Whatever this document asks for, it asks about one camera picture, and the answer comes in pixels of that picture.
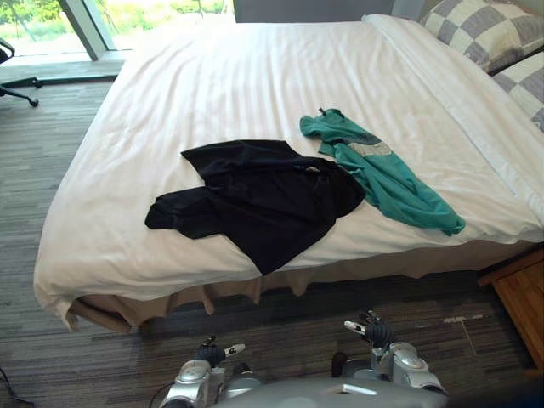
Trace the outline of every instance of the office chair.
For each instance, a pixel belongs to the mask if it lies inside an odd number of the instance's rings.
[[[6,48],[11,55],[8,55],[2,47]],[[0,64],[3,62],[6,62],[7,60],[10,60],[15,55],[15,48],[9,44],[9,42],[4,41],[2,38],[0,38]],[[33,76],[30,78],[20,79],[18,81],[10,81],[10,82],[4,82],[0,83],[0,96],[4,95],[12,95],[16,96],[17,98],[23,98],[28,100],[28,102],[36,107],[38,104],[37,99],[31,99],[30,96],[24,95],[19,92],[15,92],[11,88],[17,88],[17,87],[36,87],[40,88],[42,86],[42,83],[38,81],[38,79]]]

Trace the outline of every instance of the pillow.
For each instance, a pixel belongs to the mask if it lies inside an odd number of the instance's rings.
[[[544,45],[544,19],[505,0],[443,0],[422,25],[486,72],[497,72]]]
[[[544,53],[538,53],[499,72],[493,79],[544,132]]]

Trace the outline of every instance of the window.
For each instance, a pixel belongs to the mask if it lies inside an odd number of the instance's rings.
[[[234,23],[232,0],[94,0],[115,49],[131,49],[164,25]]]
[[[85,53],[57,0],[0,1],[0,37],[17,55]]]

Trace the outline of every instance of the teal shirt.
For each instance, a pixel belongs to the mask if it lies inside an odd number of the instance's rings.
[[[304,136],[320,136],[320,153],[332,156],[363,186],[366,199],[386,217],[420,228],[457,234],[465,227],[434,190],[424,184],[389,147],[350,121],[340,110],[300,119]]]

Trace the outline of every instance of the gray carpet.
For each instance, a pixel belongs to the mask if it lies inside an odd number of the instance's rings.
[[[369,346],[343,320],[373,307],[400,340],[412,342],[451,396],[508,387],[530,367],[496,294],[475,272],[312,286],[303,297],[268,292],[259,306],[243,297],[207,316],[188,304],[146,333],[117,335],[88,323],[69,333],[42,312],[32,270],[48,205],[110,84],[28,90],[40,99],[0,98],[0,366],[14,389],[38,407],[146,407],[210,333],[244,342],[245,360],[267,380],[324,376],[338,350],[365,358]],[[9,402],[0,384],[0,407]]]

